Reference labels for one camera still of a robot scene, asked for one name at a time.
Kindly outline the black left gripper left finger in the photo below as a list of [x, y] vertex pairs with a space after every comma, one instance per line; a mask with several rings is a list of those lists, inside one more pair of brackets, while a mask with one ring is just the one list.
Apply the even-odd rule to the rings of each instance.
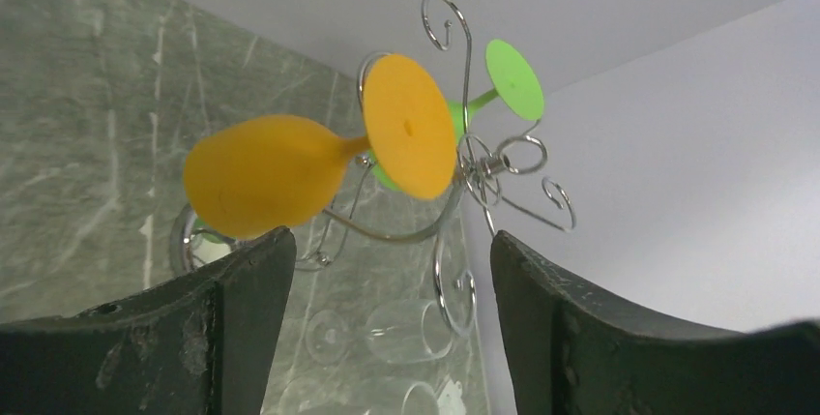
[[277, 228], [184, 276], [1, 327], [5, 414], [258, 414], [292, 284]]

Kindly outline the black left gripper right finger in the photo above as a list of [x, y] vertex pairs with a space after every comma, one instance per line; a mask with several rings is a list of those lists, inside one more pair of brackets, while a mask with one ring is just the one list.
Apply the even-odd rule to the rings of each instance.
[[752, 333], [640, 306], [510, 233], [490, 267], [521, 414], [815, 414], [819, 323]]

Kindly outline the clear wine glass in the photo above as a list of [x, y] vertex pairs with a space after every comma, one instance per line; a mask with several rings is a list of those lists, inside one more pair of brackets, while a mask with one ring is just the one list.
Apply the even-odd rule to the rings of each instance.
[[307, 323], [305, 347], [319, 364], [340, 362], [359, 342], [384, 363], [409, 365], [447, 356], [454, 333], [441, 318], [437, 304], [429, 299], [385, 303], [373, 310], [360, 327], [330, 309], [317, 312]]

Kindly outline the orange plastic wine glass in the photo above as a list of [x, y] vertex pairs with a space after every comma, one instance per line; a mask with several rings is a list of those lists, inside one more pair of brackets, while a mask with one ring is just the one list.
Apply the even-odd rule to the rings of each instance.
[[362, 93], [365, 133], [342, 137], [307, 117], [269, 114], [199, 140], [183, 185], [197, 216], [222, 235], [252, 239], [307, 222], [339, 190], [348, 163], [370, 152], [400, 190], [430, 200], [449, 186], [456, 137], [432, 76], [401, 54], [376, 60]]

